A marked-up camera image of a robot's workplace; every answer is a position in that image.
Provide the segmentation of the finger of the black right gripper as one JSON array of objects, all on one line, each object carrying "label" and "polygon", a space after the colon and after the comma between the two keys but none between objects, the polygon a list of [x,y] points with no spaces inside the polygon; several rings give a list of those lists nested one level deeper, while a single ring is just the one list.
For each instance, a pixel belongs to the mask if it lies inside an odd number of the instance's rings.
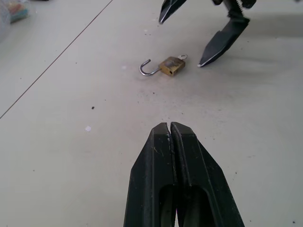
[{"label": "finger of the black right gripper", "polygon": [[243,16],[241,9],[230,9],[228,17],[230,20],[226,26],[218,31],[206,45],[198,67],[201,68],[216,61],[228,51],[248,26],[250,21]]},{"label": "finger of the black right gripper", "polygon": [[159,24],[163,24],[186,0],[164,0],[159,16]]}]

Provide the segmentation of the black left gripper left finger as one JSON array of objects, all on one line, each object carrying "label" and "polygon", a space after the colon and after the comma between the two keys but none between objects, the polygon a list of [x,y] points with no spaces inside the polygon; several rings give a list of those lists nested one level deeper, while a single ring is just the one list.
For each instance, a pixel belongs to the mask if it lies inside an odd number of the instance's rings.
[{"label": "black left gripper left finger", "polygon": [[151,129],[131,169],[124,226],[173,227],[177,185],[172,136],[161,122]]}]

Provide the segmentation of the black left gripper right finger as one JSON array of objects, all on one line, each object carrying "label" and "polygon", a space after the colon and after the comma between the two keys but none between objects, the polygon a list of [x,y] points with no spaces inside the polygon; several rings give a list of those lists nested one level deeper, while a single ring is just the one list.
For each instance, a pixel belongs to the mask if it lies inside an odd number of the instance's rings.
[{"label": "black left gripper right finger", "polygon": [[178,179],[177,216],[180,227],[242,227],[224,173],[193,130],[172,122]]}]

